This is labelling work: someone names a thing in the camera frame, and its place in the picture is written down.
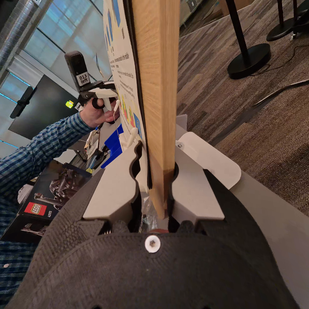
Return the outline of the silver ventilation duct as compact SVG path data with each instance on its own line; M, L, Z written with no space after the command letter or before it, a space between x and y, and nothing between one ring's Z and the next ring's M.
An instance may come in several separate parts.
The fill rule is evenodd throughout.
M0 74L4 74L17 52L50 7L51 0L0 1Z

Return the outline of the white metal bracket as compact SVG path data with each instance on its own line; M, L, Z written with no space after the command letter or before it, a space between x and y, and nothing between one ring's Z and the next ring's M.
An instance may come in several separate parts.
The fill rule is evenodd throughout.
M176 116L176 146L203 169L209 170L227 189L241 179L241 168L198 135L187 130L187 114Z

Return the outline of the black stanchion post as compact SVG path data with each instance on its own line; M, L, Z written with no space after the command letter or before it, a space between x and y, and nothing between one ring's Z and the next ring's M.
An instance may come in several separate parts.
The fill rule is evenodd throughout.
M282 0L277 0L279 24L276 25L267 35L266 40L276 41L280 38L293 33L294 39L299 33L308 33L309 31L309 1L305 0L300 5L293 0L293 17L284 20Z
M271 49L267 43L247 48L235 2L234 0L227 0L226 3L241 51L230 62L227 72L233 80L242 79L260 70L270 60Z

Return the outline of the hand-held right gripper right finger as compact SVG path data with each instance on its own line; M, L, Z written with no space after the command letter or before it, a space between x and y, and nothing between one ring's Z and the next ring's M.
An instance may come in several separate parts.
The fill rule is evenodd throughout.
M202 166L175 148L175 170L168 192L168 231L176 232L183 221L222 221L225 216Z

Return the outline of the dark lego set box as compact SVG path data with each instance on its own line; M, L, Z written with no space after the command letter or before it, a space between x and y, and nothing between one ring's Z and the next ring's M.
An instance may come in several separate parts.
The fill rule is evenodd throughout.
M62 207L90 178L85 170L53 160L22 199L1 241L38 244Z

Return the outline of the clear plastic bag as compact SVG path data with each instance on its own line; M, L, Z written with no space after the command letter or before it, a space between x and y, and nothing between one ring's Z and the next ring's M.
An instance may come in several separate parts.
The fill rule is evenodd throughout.
M158 229L158 215L150 196L142 199L141 224L139 233L146 233Z

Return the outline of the white printed poster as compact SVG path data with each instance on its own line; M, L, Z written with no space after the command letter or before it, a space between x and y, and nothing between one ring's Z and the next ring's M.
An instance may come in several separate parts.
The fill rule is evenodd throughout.
M120 100L122 147L129 140L131 130L137 128L134 142L142 142L141 171L137 181L141 190L148 193L151 172L131 4L131 1L122 0L103 1L103 28L112 77Z

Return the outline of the person's blue plaid shirt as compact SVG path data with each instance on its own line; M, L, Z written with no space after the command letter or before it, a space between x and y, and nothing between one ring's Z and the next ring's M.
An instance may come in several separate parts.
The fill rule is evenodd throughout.
M16 218L17 195L0 198L0 236ZM32 261L37 244L0 241L0 308L5 308L17 291Z

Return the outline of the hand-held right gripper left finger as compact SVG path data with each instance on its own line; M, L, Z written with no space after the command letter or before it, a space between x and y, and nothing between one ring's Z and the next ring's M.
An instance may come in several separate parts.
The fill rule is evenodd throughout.
M110 225L123 221L130 232L138 232L142 213L136 176L141 171L141 155L142 142L134 142L105 168L83 219L102 219Z

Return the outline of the person's left forearm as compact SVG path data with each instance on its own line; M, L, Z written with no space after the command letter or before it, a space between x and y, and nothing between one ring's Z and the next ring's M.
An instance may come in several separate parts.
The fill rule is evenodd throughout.
M79 138L97 125L84 108L81 112L49 125L31 142L18 148L0 162L1 199L14 199L19 189L38 176L44 168Z

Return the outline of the blue plastic bin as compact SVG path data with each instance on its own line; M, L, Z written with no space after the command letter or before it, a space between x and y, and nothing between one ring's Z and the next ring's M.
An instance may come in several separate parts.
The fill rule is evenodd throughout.
M118 136L120 133L123 133L121 124L118 126L117 130L115 130L104 142L105 146L107 146L107 148L110 150L110 157L102 163L100 166L101 168L106 168L122 153L122 148Z

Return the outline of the black video bar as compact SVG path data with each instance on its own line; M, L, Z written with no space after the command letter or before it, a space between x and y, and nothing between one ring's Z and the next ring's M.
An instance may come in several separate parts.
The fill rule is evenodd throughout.
M35 88L33 88L31 86L27 87L27 89L25 90L21 99L17 101L17 104L16 104L14 110L12 111L12 113L10 115L11 119L15 119L15 118L17 118L21 115L21 113L23 112L25 107L29 104L29 102L30 102L30 100L31 100L31 98L34 95L36 90L37 90L36 87Z

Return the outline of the wooden board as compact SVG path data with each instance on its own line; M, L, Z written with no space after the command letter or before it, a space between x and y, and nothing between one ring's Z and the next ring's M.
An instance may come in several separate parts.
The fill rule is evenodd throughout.
M150 197L165 218L175 168L180 1L132 1L152 178Z

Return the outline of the black wall screen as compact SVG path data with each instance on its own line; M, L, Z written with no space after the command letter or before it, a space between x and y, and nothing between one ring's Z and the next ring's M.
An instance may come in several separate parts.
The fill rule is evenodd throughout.
M9 127L30 140L47 126L78 112L78 99L48 76L43 75L36 88L29 104Z

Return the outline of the person's left hand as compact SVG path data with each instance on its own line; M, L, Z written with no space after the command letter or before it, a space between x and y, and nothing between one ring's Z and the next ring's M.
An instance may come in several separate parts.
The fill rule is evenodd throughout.
M117 106L117 101L114 99L110 104L112 110L96 109L92 105L92 101L95 98L91 98L85 105L84 109L79 112L79 115L83 122L90 128L95 128L100 126L104 122L114 122L120 116L119 106Z

